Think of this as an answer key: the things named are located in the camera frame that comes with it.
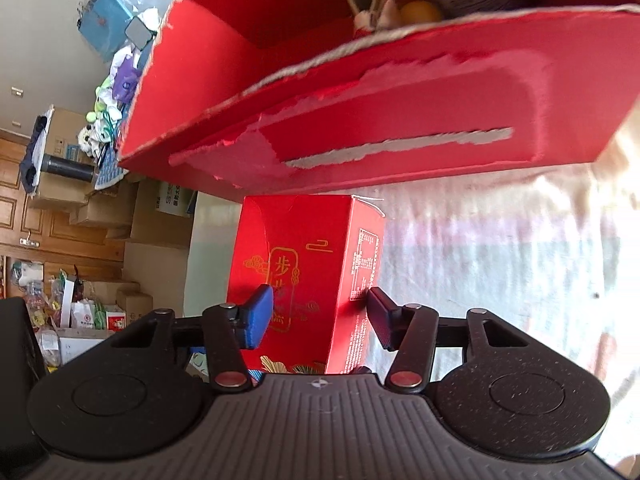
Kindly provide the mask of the small red gift box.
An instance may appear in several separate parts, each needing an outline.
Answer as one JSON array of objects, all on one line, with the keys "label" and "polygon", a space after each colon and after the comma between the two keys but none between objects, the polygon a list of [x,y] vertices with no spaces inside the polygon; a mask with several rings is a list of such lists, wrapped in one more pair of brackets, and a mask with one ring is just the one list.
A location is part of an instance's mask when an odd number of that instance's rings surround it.
[{"label": "small red gift box", "polygon": [[244,200],[227,299],[273,289],[264,338],[243,353],[250,370],[342,374],[364,363],[366,293],[380,276],[384,230],[384,212],[355,195]]}]

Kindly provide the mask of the orange bottle gourd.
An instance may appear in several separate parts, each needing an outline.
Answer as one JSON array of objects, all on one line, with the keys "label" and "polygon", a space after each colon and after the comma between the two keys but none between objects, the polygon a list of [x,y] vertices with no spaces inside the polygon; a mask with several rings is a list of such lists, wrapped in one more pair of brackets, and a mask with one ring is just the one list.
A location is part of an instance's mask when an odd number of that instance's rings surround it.
[{"label": "orange bottle gourd", "polygon": [[404,25],[439,23],[444,19],[439,7],[425,0],[414,0],[404,4],[399,13]]}]

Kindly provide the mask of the wooden door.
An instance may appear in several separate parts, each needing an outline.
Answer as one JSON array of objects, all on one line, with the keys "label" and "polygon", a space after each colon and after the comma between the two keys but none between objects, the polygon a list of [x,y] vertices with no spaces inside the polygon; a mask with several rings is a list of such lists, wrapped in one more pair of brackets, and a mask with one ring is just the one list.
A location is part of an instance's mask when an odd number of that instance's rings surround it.
[{"label": "wooden door", "polygon": [[120,280],[122,242],[109,240],[104,229],[72,226],[65,211],[28,206],[18,168],[24,151],[24,145],[9,133],[1,133],[1,295],[20,293],[10,279],[11,266],[17,261],[41,263],[45,288],[61,270],[89,280]]}]

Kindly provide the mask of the cardboard boxes pile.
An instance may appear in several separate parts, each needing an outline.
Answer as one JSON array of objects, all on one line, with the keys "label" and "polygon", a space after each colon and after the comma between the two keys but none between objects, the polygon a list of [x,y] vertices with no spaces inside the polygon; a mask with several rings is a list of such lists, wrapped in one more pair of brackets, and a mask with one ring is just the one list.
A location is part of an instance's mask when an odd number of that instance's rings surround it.
[{"label": "cardboard boxes pile", "polygon": [[127,174],[96,191],[91,182],[38,174],[35,160],[27,165],[24,177],[34,185],[29,207],[65,211],[72,226],[104,229],[109,240],[125,245],[126,278],[138,278],[155,307],[183,310],[193,220],[160,210],[164,182]]}]

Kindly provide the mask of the black cylinder bottle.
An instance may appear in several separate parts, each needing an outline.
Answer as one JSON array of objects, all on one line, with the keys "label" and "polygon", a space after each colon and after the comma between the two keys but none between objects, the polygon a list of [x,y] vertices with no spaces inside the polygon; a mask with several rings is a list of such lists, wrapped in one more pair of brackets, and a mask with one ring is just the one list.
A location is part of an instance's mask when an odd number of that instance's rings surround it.
[{"label": "black cylinder bottle", "polygon": [[59,177],[82,182],[91,182],[94,177],[92,165],[48,154],[43,155],[40,170],[47,174],[55,174]]}]

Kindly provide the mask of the green white frog toys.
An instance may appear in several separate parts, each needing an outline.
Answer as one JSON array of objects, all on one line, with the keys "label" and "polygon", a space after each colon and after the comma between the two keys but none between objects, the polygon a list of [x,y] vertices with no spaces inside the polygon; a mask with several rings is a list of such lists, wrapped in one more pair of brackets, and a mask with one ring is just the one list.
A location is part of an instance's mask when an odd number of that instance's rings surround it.
[{"label": "green white frog toys", "polygon": [[103,151],[117,138],[125,104],[114,97],[115,77],[108,75],[94,90],[93,109],[86,114],[86,125],[78,133],[78,145],[89,158],[99,162]]}]

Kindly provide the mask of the large red cardboard box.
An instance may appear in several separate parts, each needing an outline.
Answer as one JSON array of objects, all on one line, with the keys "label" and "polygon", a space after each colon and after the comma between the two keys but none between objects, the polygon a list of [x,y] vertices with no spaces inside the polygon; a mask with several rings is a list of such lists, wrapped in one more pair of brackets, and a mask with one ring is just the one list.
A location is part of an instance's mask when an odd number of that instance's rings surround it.
[{"label": "large red cardboard box", "polygon": [[228,200],[580,164],[638,97],[639,0],[363,36],[347,0],[174,0],[119,161]]}]

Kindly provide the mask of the purple toy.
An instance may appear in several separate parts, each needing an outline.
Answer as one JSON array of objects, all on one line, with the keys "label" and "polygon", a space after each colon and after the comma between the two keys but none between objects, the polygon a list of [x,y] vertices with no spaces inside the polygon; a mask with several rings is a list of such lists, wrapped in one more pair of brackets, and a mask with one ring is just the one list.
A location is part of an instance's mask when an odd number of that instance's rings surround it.
[{"label": "purple toy", "polygon": [[125,58],[117,69],[114,78],[112,87],[113,99],[122,104],[129,103],[134,97],[141,75],[142,71],[134,64],[134,58],[132,56]]}]

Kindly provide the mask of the small mirror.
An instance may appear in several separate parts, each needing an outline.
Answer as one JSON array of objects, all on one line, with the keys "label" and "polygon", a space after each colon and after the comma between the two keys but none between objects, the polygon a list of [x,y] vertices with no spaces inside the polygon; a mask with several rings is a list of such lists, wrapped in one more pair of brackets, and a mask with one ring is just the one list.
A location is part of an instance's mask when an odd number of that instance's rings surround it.
[{"label": "small mirror", "polygon": [[156,32],[149,29],[141,18],[134,16],[125,28],[126,38],[140,51],[155,39]]}]

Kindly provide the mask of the blue gift bag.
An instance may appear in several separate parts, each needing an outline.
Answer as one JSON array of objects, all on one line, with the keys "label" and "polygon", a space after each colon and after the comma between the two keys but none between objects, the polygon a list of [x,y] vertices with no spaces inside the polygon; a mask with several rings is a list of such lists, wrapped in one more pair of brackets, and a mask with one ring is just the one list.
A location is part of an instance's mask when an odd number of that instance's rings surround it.
[{"label": "blue gift bag", "polygon": [[137,12],[130,0],[85,0],[77,8],[77,29],[103,62],[126,41],[125,30]]}]

